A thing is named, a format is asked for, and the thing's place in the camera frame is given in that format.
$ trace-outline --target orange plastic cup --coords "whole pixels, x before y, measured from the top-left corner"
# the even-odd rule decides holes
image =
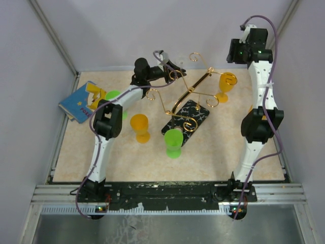
[[[230,92],[236,84],[237,78],[234,74],[226,72],[220,76],[219,88],[221,92],[216,95],[220,103],[226,103],[228,101],[228,95],[226,93]]]
[[[149,120],[144,114],[136,114],[130,120],[130,125],[136,133],[138,143],[147,143],[150,139],[148,132]]]

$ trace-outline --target metal floor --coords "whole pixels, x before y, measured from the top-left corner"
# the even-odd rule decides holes
[[[304,243],[292,205],[248,206],[241,221],[228,216],[41,215],[33,243]]]

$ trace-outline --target metal frame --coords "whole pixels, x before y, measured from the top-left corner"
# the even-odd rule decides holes
[[[36,16],[40,20],[41,24],[45,28],[46,33],[48,34],[49,38],[51,39],[53,45],[56,47],[56,50],[63,58],[63,61],[66,65],[70,68],[71,72],[76,76],[78,74],[75,65],[72,61],[72,58],[67,52],[67,49],[64,47],[63,43],[61,42],[58,34],[50,24],[49,20],[47,19],[46,15],[44,14],[42,8],[40,7],[39,3],[36,0],[27,0],[34,10]]]
[[[63,43],[60,41],[58,34],[50,24],[49,20],[45,16],[43,10],[38,4],[37,0],[27,0],[31,7],[33,8],[36,16],[45,28],[45,31],[49,35],[49,38],[53,42],[57,51],[63,58],[64,62],[68,65],[71,72],[75,75],[75,81],[72,88],[74,91],[77,88],[79,81],[79,74],[73,64],[71,57],[69,56],[67,49],[64,47]],[[279,34],[284,30],[286,24],[293,16],[295,10],[298,7],[300,0],[292,0],[286,15],[281,21],[278,28]],[[274,47],[274,39],[271,41],[270,48]],[[65,116],[62,120],[61,129],[59,135],[56,139],[56,147],[53,151],[52,161],[49,162],[50,170],[49,177],[47,178],[45,184],[48,184],[51,176],[53,177],[57,159],[59,156],[60,148],[62,145],[64,133],[66,131],[68,123],[68,118]],[[282,154],[280,157],[280,163],[282,165],[283,173],[287,174],[288,179],[292,179],[290,169],[287,163],[286,156]],[[29,212],[25,222],[25,228],[21,236],[20,243],[32,243],[35,230],[38,224],[40,214],[75,214],[75,196],[70,195],[70,191],[78,187],[79,185],[38,185],[36,186],[34,195],[31,200]],[[252,202],[250,205],[260,205],[260,204],[293,204],[295,206],[297,219],[300,224],[301,232],[306,243],[321,243],[318,234],[315,232],[315,227],[311,218],[311,214],[308,208],[307,200],[301,184],[293,183],[269,183],[269,184],[253,184],[257,194],[257,202]],[[85,207],[86,211],[93,213],[94,207],[96,205],[102,205],[104,203],[88,203],[80,204],[81,207]],[[210,210],[210,211],[187,211],[186,214],[228,214],[229,207],[231,205],[237,205],[236,202],[222,202],[219,203],[220,211]],[[106,214],[177,214],[181,215],[182,212],[172,212],[172,211],[145,211],[141,206],[132,211],[108,211]]]

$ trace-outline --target blue book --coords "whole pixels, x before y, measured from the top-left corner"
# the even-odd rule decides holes
[[[105,97],[106,92],[95,83],[88,81],[82,87],[59,103],[70,120],[85,122],[97,108],[98,102]]]

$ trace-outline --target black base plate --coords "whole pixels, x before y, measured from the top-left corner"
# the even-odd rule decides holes
[[[107,182],[105,192],[97,199],[83,198],[78,202],[105,202],[110,195],[109,210],[132,209],[141,202],[144,210],[218,210],[220,202],[216,198],[218,190],[226,191],[226,182],[216,181],[169,181],[169,182]],[[231,195],[223,201],[233,201]],[[252,186],[248,202],[257,201]]]
[[[188,100],[187,103],[184,104],[184,106],[176,113],[178,115],[187,116],[194,118],[198,123],[199,126],[203,123],[203,121],[208,117],[210,114],[210,111],[200,105],[199,110],[196,110],[197,103],[193,100]],[[189,122],[191,124],[194,124],[194,122],[191,119],[185,119],[181,117],[174,117],[174,127],[180,127],[182,128],[183,133],[183,144],[182,146],[189,140],[189,138],[194,134],[194,132],[189,132],[184,130],[184,122]],[[189,129],[194,129],[195,126],[189,126]],[[172,129],[172,120],[170,120],[164,128],[161,130],[161,133],[164,135],[168,130]]]

